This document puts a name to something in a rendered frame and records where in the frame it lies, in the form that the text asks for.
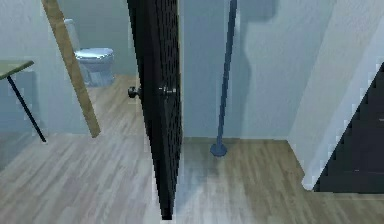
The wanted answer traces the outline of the black room door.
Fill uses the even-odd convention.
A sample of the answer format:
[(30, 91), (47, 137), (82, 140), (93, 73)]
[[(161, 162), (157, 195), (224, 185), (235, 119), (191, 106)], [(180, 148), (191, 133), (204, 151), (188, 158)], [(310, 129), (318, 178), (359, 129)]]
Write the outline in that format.
[[(178, 0), (126, 0), (161, 218), (173, 218), (183, 141)], [(161, 96), (161, 86), (177, 93)]]

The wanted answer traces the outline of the blue floor lamp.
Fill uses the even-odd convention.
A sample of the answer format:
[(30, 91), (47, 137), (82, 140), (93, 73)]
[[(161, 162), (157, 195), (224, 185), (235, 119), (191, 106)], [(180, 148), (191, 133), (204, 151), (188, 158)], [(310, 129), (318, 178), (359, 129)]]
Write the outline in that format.
[(213, 144), (210, 148), (210, 152), (216, 157), (222, 157), (227, 153), (227, 148), (223, 144), (222, 140), (223, 140), (225, 113), (226, 113), (227, 96), (228, 96), (229, 72), (231, 68), (231, 59), (232, 59), (232, 52), (233, 52), (237, 1), (238, 0), (230, 0), (230, 5), (229, 5), (228, 28), (227, 28), (226, 51), (225, 51), (225, 61), (224, 61), (222, 88), (221, 88), (218, 134), (216, 138), (216, 143)]

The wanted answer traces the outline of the white toilet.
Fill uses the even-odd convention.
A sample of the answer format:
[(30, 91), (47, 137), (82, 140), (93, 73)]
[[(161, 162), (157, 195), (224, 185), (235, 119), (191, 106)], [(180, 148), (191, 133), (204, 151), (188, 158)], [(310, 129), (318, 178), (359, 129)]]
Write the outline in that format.
[(112, 66), (114, 51), (111, 48), (82, 48), (73, 19), (63, 20), (67, 29), (72, 49), (79, 63), (83, 81), (87, 87), (105, 87), (114, 81)]

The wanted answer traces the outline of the black cupboard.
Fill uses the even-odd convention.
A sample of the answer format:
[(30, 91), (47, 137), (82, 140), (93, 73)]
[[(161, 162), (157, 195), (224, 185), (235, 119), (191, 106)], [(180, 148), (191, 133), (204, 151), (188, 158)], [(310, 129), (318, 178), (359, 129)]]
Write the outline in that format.
[(314, 191), (384, 194), (384, 62), (318, 178)]

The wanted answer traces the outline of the green table with black legs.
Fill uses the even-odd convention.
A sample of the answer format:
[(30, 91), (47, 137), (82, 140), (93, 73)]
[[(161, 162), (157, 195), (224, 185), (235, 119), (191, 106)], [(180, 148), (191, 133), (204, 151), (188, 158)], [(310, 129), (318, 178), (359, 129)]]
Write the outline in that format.
[(23, 107), (26, 115), (28, 116), (30, 122), (32, 123), (32, 126), (34, 127), (37, 134), (39, 135), (41, 141), (43, 143), (46, 143), (47, 142), (46, 138), (44, 137), (39, 125), (37, 124), (23, 96), (21, 95), (19, 89), (17, 88), (15, 82), (12, 79), (12, 75), (23, 71), (24, 69), (32, 66), (33, 64), (34, 64), (33, 60), (0, 60), (0, 80), (6, 79), (8, 81), (17, 99), (19, 100), (21, 106)]

